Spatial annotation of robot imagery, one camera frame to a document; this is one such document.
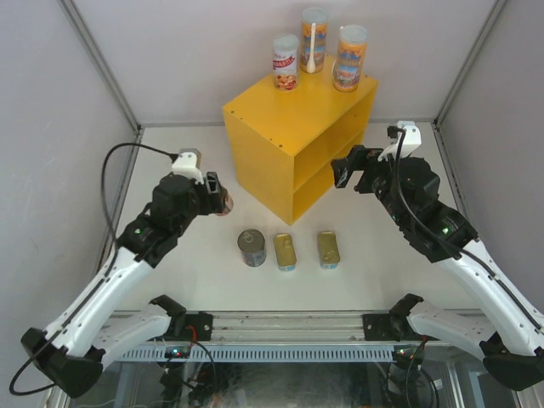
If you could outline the small red-white can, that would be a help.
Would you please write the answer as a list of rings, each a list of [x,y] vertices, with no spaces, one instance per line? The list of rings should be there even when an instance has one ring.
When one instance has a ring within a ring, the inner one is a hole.
[[[233,208],[234,201],[232,197],[225,188],[222,188],[219,196],[218,209],[215,211],[215,214],[219,217],[223,217],[230,214]]]
[[[295,35],[276,37],[272,42],[273,81],[280,91],[292,91],[298,85],[298,47]]]

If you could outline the round tomato tin can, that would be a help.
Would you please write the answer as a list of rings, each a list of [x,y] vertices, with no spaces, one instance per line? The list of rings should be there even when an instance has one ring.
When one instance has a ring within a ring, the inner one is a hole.
[[[247,266],[258,267],[265,262],[265,238],[259,230],[243,230],[237,238],[237,245],[241,251],[242,259]]]

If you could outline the tall can with white spoon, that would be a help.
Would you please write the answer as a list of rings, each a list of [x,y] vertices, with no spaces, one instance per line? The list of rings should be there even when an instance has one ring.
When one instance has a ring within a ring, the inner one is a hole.
[[[299,63],[303,72],[320,72],[324,65],[328,14],[323,8],[306,8],[301,19]]]

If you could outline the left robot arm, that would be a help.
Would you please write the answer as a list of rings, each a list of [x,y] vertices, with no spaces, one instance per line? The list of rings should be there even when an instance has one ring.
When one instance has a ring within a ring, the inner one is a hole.
[[[69,397],[83,396],[118,357],[141,343],[164,336],[175,340],[186,329],[186,309],[167,295],[146,309],[108,326],[120,302],[177,245],[198,216],[220,214],[228,191],[209,172],[201,182],[169,173],[152,199],[127,224],[100,272],[68,309],[46,328],[28,329],[21,338],[31,363]]]

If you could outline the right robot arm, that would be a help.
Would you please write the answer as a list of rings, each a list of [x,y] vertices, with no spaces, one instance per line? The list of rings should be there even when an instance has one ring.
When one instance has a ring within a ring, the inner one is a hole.
[[[481,360],[503,386],[521,391],[543,380],[543,314],[494,263],[473,226],[439,200],[440,178],[419,157],[385,160],[357,145],[331,163],[336,188],[362,173],[354,191],[373,194],[410,246],[446,270],[484,313],[478,323],[407,294],[388,312],[397,340],[432,337]]]

